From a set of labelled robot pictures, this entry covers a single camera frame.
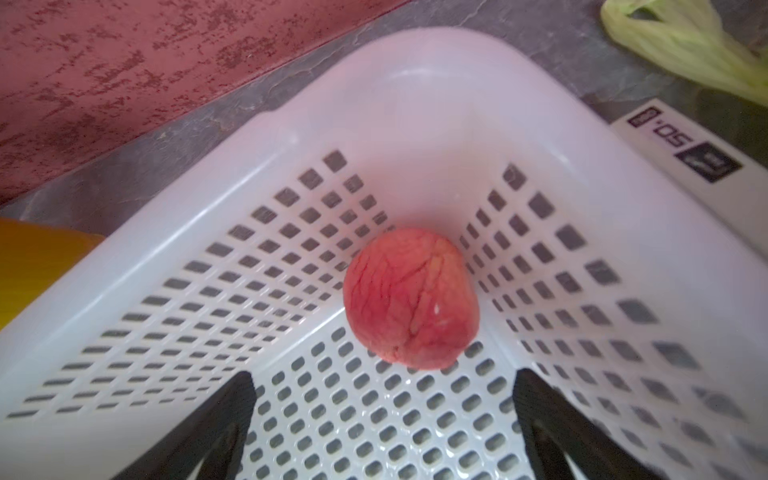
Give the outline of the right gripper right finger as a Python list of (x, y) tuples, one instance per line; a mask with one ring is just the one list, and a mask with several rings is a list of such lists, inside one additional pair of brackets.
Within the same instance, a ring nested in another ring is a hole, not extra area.
[(513, 401), (537, 479), (656, 479), (531, 369), (517, 371)]

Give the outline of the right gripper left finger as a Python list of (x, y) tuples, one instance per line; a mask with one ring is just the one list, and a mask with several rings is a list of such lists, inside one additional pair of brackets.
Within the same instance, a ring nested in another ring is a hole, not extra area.
[(235, 374), (118, 479), (233, 479), (257, 395), (247, 371)]

